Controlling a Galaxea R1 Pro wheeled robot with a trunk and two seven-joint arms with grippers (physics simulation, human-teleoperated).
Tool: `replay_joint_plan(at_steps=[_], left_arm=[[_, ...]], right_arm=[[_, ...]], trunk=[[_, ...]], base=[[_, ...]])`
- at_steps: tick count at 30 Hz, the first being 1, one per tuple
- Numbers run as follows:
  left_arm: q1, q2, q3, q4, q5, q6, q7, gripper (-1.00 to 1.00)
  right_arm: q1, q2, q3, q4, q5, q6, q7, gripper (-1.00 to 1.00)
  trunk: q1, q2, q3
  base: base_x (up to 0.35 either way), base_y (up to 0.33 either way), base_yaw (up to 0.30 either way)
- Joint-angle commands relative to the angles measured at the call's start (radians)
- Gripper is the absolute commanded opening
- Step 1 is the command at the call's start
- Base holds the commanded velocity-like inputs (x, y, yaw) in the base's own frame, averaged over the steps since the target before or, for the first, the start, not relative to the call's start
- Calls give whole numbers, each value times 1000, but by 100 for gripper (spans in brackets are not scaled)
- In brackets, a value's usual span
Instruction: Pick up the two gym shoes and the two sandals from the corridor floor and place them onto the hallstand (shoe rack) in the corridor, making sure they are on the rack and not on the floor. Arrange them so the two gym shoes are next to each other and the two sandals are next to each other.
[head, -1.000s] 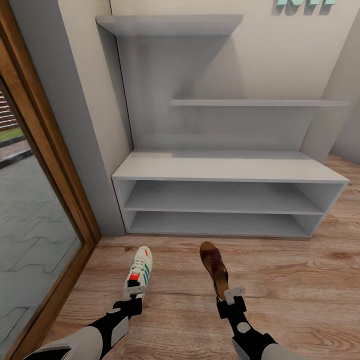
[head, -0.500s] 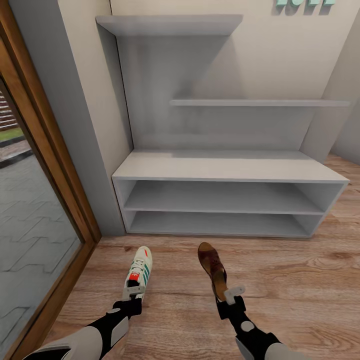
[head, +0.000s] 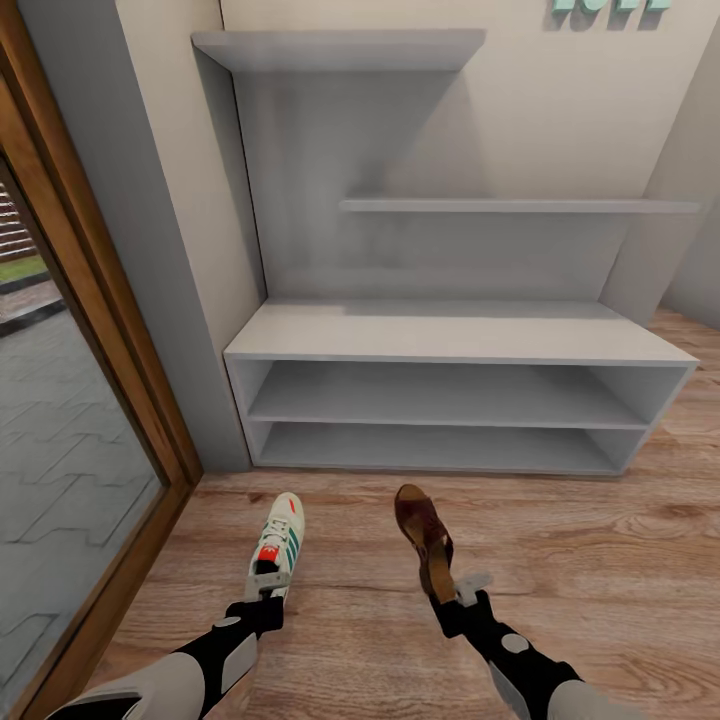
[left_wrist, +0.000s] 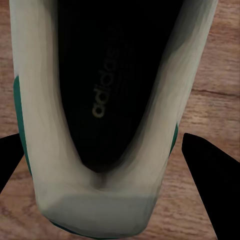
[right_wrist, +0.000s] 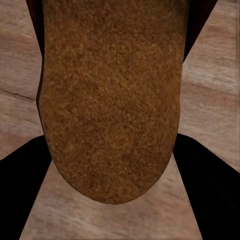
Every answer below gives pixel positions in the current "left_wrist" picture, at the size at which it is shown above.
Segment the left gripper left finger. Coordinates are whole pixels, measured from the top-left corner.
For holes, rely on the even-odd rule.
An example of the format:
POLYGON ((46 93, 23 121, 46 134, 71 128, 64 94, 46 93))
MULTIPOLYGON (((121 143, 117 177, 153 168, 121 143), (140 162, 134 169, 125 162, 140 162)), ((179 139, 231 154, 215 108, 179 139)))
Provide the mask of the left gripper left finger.
POLYGON ((20 134, 0 138, 0 193, 25 155, 20 134))

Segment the gym shoe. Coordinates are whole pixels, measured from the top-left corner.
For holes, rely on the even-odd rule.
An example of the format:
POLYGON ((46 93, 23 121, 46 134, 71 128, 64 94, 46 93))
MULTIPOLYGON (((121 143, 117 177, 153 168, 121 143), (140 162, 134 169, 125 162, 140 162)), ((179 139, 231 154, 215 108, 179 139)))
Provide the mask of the gym shoe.
POLYGON ((110 240, 150 221, 218 0, 9 0, 39 213, 110 240))

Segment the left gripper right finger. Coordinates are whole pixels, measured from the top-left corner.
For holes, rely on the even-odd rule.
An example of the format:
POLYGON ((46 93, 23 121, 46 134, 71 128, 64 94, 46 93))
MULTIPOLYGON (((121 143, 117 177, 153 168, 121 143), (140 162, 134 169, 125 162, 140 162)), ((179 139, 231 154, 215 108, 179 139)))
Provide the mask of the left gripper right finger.
POLYGON ((240 240, 240 163, 190 133, 181 150, 218 240, 240 240))

